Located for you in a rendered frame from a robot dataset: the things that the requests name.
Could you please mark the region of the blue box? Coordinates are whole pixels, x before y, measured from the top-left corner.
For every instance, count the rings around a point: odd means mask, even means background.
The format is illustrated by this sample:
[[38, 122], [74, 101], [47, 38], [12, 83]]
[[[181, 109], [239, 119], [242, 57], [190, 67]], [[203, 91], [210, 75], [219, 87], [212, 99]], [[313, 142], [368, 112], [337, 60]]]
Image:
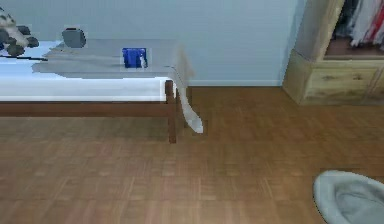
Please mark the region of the blue box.
[[122, 54], [126, 68], [146, 68], [148, 66], [145, 48], [123, 48]]

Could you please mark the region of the grey blanket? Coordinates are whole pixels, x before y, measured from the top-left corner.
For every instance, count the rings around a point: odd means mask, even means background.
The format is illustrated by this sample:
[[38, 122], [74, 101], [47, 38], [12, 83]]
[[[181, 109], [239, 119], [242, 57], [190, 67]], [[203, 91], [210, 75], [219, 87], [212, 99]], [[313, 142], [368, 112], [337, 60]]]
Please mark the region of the grey blanket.
[[[146, 68], [126, 68], [123, 50], [145, 49]], [[189, 127], [202, 134], [201, 117], [190, 105], [186, 90], [194, 70], [184, 46], [173, 39], [88, 39], [83, 48], [70, 48], [63, 42], [43, 55], [46, 61], [34, 63], [34, 73], [54, 73], [66, 78], [133, 79], [166, 77], [178, 90], [182, 113]]]

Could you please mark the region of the brown wooden bed white mattress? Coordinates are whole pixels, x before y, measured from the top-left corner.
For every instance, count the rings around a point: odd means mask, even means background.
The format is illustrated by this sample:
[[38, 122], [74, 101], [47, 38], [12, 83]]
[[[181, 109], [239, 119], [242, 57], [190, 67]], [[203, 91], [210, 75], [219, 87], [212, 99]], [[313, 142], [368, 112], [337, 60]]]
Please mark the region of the brown wooden bed white mattress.
[[164, 117], [169, 141], [176, 141], [176, 113], [182, 111], [174, 82], [166, 77], [66, 78], [34, 73], [34, 63], [61, 42], [47, 41], [12, 57], [0, 51], [0, 117]]

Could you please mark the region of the dark grey rounded object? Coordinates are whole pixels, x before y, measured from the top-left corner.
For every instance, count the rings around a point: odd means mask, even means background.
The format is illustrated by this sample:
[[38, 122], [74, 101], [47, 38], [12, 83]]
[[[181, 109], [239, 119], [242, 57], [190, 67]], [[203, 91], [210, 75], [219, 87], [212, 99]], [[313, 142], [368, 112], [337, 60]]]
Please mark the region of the dark grey rounded object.
[[78, 28], [66, 28], [62, 32], [64, 43], [71, 48], [82, 48], [86, 44], [85, 34]]

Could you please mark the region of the light wooden wardrobe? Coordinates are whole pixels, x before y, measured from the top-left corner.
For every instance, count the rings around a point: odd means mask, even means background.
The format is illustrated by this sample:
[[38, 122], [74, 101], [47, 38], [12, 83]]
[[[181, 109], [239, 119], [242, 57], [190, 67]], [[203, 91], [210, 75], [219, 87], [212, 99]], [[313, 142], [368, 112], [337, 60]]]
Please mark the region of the light wooden wardrobe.
[[345, 0], [306, 0], [282, 82], [299, 105], [384, 105], [384, 48], [332, 37]]

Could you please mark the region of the grey round cushion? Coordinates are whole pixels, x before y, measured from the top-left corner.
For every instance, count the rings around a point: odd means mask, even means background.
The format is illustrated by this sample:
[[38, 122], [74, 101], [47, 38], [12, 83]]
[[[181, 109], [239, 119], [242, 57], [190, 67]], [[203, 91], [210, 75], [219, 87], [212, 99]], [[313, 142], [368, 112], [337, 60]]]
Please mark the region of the grey round cushion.
[[313, 199], [326, 224], [384, 224], [384, 182], [328, 170], [313, 182]]

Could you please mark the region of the hanging clothes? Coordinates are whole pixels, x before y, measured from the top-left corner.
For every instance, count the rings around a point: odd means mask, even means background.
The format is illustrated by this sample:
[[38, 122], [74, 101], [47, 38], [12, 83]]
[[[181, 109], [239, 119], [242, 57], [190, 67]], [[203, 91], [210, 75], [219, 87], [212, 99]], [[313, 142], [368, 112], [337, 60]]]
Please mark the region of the hanging clothes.
[[345, 0], [332, 37], [349, 37], [352, 47], [384, 48], [384, 0]]

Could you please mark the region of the grey and white plush toy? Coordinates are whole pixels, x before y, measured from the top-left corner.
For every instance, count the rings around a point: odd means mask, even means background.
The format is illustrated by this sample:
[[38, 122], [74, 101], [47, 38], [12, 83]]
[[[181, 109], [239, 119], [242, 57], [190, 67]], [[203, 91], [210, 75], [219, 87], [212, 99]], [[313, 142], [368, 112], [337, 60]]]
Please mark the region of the grey and white plush toy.
[[40, 45], [37, 38], [31, 35], [28, 26], [18, 25], [16, 20], [0, 6], [0, 44], [10, 56], [20, 56], [26, 48]]

